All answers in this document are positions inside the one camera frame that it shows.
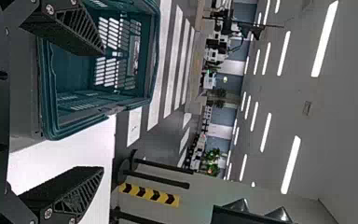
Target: screw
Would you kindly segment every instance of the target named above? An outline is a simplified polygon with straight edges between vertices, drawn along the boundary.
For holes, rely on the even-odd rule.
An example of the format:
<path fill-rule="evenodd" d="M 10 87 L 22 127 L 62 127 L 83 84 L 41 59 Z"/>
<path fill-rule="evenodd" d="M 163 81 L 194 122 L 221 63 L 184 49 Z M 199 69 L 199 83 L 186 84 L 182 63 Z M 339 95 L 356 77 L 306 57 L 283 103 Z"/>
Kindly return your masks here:
<path fill-rule="evenodd" d="M 49 208 L 49 209 L 46 210 L 46 212 L 45 212 L 45 219 L 51 218 L 52 215 L 53 215 L 53 210 L 52 210 L 51 208 Z"/>
<path fill-rule="evenodd" d="M 48 11 L 49 15 L 54 15 L 54 7 L 52 5 L 47 5 L 46 10 Z"/>

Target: gray floor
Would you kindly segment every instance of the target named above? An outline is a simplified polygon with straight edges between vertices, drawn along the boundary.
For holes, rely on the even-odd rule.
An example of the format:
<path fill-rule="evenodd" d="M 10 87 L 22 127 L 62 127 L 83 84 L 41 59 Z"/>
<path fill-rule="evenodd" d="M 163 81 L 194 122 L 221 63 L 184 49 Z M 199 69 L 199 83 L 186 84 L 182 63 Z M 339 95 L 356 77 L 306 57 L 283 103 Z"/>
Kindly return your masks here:
<path fill-rule="evenodd" d="M 163 118 L 164 106 L 166 101 L 167 83 L 168 83 L 168 71 L 171 63 L 172 53 L 172 37 L 175 22 L 175 9 L 179 6 L 184 13 L 184 19 L 182 27 L 185 27 L 185 19 L 190 21 L 191 26 L 195 25 L 196 8 L 190 5 L 190 0 L 172 0 L 171 19 L 170 19 L 170 30 L 168 34 L 168 43 L 166 49 L 166 63 L 164 66 L 164 77 L 162 81 L 161 89 L 161 101 L 160 110 L 158 115 L 158 125 L 156 125 L 150 131 L 147 131 L 147 121 L 149 118 L 149 105 L 143 107 L 142 111 L 142 122 L 141 122 L 141 136 L 131 146 L 127 147 L 128 138 L 128 123 L 130 112 L 123 112 L 117 115 L 117 134 L 116 134 L 116 150 L 114 159 L 114 170 L 118 168 L 119 164 L 123 159 L 129 157 L 131 150 L 136 148 L 139 149 L 139 153 L 142 156 L 146 156 L 149 161 L 158 161 L 170 165 L 176 165 L 179 161 L 179 146 L 181 139 L 186 132 L 187 128 L 190 127 L 190 136 L 188 141 L 191 141 L 195 135 L 198 126 L 198 116 L 193 116 L 191 121 L 183 128 L 184 110 L 185 106 L 181 105 L 177 110 L 174 110 L 174 104 L 172 104 L 172 113 L 166 118 Z M 180 37 L 179 49 L 182 49 L 183 43 L 183 32 Z M 175 74 L 175 81 L 177 83 L 178 73 Z M 176 96 L 176 85 L 173 89 L 173 102 Z"/>

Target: green plant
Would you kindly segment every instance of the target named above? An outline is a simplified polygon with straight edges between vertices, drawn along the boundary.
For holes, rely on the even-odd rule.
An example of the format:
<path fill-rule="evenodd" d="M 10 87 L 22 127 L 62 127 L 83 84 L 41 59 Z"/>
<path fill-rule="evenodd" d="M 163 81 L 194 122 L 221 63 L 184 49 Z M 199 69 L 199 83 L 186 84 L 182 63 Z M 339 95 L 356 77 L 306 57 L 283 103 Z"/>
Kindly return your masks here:
<path fill-rule="evenodd" d="M 217 107 L 217 108 L 223 108 L 225 106 L 225 101 L 224 100 L 217 100 L 214 101 L 213 104 Z"/>
<path fill-rule="evenodd" d="M 219 88 L 217 90 L 213 90 L 213 94 L 215 94 L 219 98 L 225 98 L 227 95 L 227 91 L 223 88 Z"/>
<path fill-rule="evenodd" d="M 218 176 L 220 173 L 220 168 L 217 166 L 217 164 L 208 164 L 207 165 L 207 175 L 211 176 Z"/>
<path fill-rule="evenodd" d="M 214 163 L 220 158 L 220 148 L 214 148 L 206 154 L 206 161 L 208 163 Z"/>

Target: white wall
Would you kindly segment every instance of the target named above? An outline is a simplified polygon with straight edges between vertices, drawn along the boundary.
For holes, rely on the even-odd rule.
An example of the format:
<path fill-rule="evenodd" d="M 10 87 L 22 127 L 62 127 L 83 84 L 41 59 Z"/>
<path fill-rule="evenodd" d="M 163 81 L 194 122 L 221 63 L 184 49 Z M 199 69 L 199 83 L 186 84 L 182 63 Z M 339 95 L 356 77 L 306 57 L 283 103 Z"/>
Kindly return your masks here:
<path fill-rule="evenodd" d="M 179 208 L 152 203 L 121 193 L 112 195 L 113 200 L 119 200 L 119 205 L 123 211 L 159 222 L 169 224 L 208 224 L 211 221 L 214 204 L 224 205 L 244 197 L 248 200 L 252 213 L 265 215 L 278 207 L 285 206 L 289 215 L 297 223 L 337 224 L 324 208 L 314 200 L 297 196 L 284 196 L 279 192 L 265 189 L 252 189 L 249 186 L 206 175 L 179 175 L 145 166 L 140 166 L 139 171 L 188 181 L 191 185 L 190 190 L 185 190 L 131 177 L 128 178 L 127 182 L 138 186 L 181 195 Z"/>
<path fill-rule="evenodd" d="M 258 11 L 264 12 L 266 0 Z M 338 11 L 319 78 L 310 73 L 330 0 L 314 0 L 301 13 L 302 1 L 281 1 L 278 14 L 270 9 L 268 22 L 285 29 L 267 29 L 260 42 L 251 46 L 249 71 L 261 49 L 259 73 L 246 76 L 244 90 L 260 102 L 253 133 L 239 138 L 232 175 L 238 180 L 241 158 L 248 162 L 244 184 L 279 190 L 294 136 L 302 138 L 289 193 L 320 198 L 341 224 L 358 223 L 358 1 L 343 1 Z M 292 31 L 281 77 L 278 62 L 286 30 Z M 266 46 L 272 43 L 267 73 L 261 76 Z M 312 101 L 310 116 L 302 115 L 305 101 Z M 267 113 L 272 122 L 265 152 L 259 152 Z M 241 130 L 249 122 L 239 113 Z"/>
<path fill-rule="evenodd" d="M 211 123 L 208 127 L 207 135 L 211 137 L 231 140 L 232 127 Z"/>
<path fill-rule="evenodd" d="M 245 62 L 225 60 L 222 64 L 219 65 L 219 73 L 230 74 L 235 76 L 243 76 L 243 71 L 245 70 Z"/>

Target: wall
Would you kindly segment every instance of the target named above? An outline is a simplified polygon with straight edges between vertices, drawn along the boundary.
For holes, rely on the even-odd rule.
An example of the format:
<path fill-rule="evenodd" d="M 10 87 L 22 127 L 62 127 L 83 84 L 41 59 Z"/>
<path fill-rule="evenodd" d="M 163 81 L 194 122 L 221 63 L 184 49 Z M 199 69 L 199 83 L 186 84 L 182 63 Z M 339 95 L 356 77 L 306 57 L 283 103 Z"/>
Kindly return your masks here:
<path fill-rule="evenodd" d="M 236 116 L 236 109 L 228 107 L 217 108 L 214 106 L 212 108 L 211 123 L 233 127 Z"/>
<path fill-rule="evenodd" d="M 231 145 L 231 140 L 208 136 L 206 144 L 206 150 L 210 151 L 216 147 L 220 148 L 221 153 L 228 153 L 229 147 Z"/>
<path fill-rule="evenodd" d="M 216 74 L 216 87 L 215 89 L 223 88 L 227 93 L 241 95 L 243 77 L 232 76 L 228 74 L 217 73 Z M 227 77 L 228 82 L 224 83 L 223 78 Z"/>
<path fill-rule="evenodd" d="M 118 194 L 117 192 L 114 192 L 112 195 L 113 207 L 119 201 L 119 205 L 124 212 L 159 222 L 169 224 L 208 224 L 211 221 L 214 204 L 224 205 L 240 198 L 246 198 L 249 203 L 250 212 L 255 214 L 265 215 L 278 207 L 284 206 L 292 219 L 297 223 L 337 224 L 322 205 L 314 200 L 281 195 L 278 192 L 260 188 L 252 189 L 249 186 L 206 175 L 181 175 L 144 166 L 140 166 L 139 170 L 143 173 L 162 175 L 189 182 L 191 185 L 190 189 L 185 190 L 149 181 L 141 181 L 132 177 L 127 179 L 127 182 L 138 186 L 179 194 L 181 196 L 180 207 L 172 208 L 127 194 Z"/>

